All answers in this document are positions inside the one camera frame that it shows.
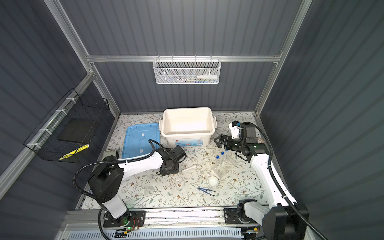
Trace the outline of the white plastic storage box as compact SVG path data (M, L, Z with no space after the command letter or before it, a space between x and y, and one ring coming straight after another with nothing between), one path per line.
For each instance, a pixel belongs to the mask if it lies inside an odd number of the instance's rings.
M159 130L169 146L209 145L217 128L217 119L208 107L167 109L159 120Z

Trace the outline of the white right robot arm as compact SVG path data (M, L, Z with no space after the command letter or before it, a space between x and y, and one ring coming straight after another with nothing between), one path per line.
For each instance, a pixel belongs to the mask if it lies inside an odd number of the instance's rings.
M237 211L225 209L226 223L257 224L267 240L302 240L306 235L309 211L299 205L283 184L272 163L273 149L263 131L253 123L233 121L231 135L219 135L215 144L233 151L247 161L265 189L268 205L257 200L241 200Z

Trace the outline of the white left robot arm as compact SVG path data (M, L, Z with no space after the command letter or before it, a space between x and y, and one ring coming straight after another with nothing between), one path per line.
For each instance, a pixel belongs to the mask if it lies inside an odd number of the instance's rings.
M121 183L133 175L149 170L158 170L161 176L179 172L179 164L186 159L185 151L177 146L153 149L151 153L133 159L118 160L108 156L100 161L91 173L88 184L94 199L106 209L114 219L129 215L129 210L119 195Z

